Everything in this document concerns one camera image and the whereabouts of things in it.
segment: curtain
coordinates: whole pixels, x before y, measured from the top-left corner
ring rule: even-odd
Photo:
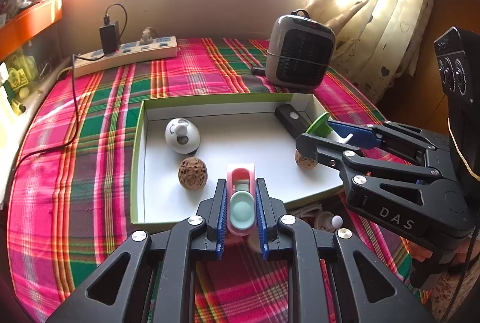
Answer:
[[[306,9],[320,23],[366,0],[311,0]],[[368,0],[337,31],[331,66],[377,103],[396,77],[413,76],[434,0]]]

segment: wall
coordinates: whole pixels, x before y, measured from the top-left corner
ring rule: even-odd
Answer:
[[[435,0],[421,43],[415,77],[399,78],[378,104],[388,119],[448,133],[448,105],[433,42],[453,25],[480,34],[480,1]]]
[[[63,56],[101,48],[98,28],[105,9],[118,2],[128,11],[128,25],[121,41],[140,39],[146,27],[159,36],[236,37],[269,39],[275,20],[309,0],[63,0],[58,24]],[[119,7],[109,10],[123,27]]]

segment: walnut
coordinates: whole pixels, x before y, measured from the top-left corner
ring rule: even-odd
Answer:
[[[194,156],[185,158],[178,170],[180,184],[189,191],[202,189],[207,182],[207,166]]]
[[[303,156],[298,150],[295,151],[295,162],[303,170],[311,170],[318,165],[317,161]]]

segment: blue gripper pad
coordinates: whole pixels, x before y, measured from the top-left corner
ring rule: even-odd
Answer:
[[[220,216],[217,225],[217,259],[222,258],[223,249],[225,248],[225,236],[227,235],[227,186],[222,194],[222,204],[220,206]]]
[[[265,222],[265,215],[263,213],[262,197],[260,196],[260,191],[258,186],[256,186],[255,191],[255,205],[257,207],[257,229],[258,229],[258,240],[260,242],[260,251],[262,252],[263,259],[268,257],[268,239],[267,239],[267,226]]]

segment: pink toy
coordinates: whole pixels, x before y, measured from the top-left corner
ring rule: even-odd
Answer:
[[[226,179],[226,227],[238,237],[249,235],[256,227],[254,164],[227,165]]]

